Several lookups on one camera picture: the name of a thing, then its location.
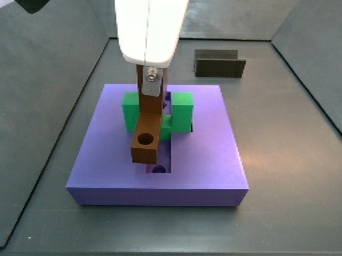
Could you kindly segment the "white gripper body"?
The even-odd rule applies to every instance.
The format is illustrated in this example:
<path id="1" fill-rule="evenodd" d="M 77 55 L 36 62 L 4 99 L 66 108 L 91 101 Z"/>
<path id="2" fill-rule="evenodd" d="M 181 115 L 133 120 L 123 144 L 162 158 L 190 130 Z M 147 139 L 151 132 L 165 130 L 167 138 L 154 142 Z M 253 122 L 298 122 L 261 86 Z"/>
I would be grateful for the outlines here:
<path id="1" fill-rule="evenodd" d="M 189 0 L 115 0 L 119 46 L 127 62 L 170 66 L 187 7 Z"/>

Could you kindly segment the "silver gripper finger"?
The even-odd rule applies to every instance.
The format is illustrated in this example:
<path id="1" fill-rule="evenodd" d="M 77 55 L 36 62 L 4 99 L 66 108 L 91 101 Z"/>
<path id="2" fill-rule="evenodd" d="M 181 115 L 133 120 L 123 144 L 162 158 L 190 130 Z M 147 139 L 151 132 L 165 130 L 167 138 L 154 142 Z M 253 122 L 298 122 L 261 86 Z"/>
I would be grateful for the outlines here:
<path id="1" fill-rule="evenodd" d="M 162 91 L 163 69 L 153 66 L 143 67 L 142 93 L 158 97 Z"/>

